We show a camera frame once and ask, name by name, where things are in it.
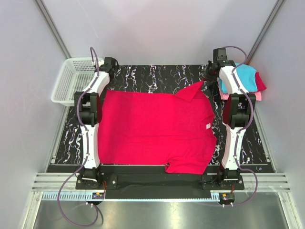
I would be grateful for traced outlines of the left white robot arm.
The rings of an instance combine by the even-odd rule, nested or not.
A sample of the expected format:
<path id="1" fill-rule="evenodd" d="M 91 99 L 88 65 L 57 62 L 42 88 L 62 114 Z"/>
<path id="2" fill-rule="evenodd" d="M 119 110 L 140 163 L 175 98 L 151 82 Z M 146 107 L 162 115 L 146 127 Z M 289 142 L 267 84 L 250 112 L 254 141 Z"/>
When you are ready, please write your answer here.
<path id="1" fill-rule="evenodd" d="M 98 128 L 102 120 L 100 96 L 114 78 L 118 62 L 115 58 L 105 57 L 103 61 L 94 62 L 93 66 L 96 69 L 89 85 L 74 94 L 74 109 L 83 141 L 83 162 L 77 170 L 78 179 L 80 183 L 86 182 L 91 188 L 97 189 L 103 183 L 97 145 Z"/>

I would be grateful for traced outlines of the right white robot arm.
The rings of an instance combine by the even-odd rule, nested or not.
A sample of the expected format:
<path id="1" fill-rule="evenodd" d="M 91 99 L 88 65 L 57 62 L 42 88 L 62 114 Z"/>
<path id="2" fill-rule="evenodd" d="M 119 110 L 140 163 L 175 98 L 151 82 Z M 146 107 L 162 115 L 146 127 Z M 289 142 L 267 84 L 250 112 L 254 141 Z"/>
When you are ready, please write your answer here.
<path id="1" fill-rule="evenodd" d="M 229 93 L 223 110 L 223 123 L 226 127 L 224 156 L 217 171 L 214 183 L 222 189 L 232 189 L 235 184 L 242 184 L 240 153 L 247 128 L 254 117 L 256 96 L 248 92 L 238 76 L 233 60 L 228 59 L 228 46 L 213 50 L 213 60 L 208 62 L 204 77 L 210 81 L 221 79 Z"/>

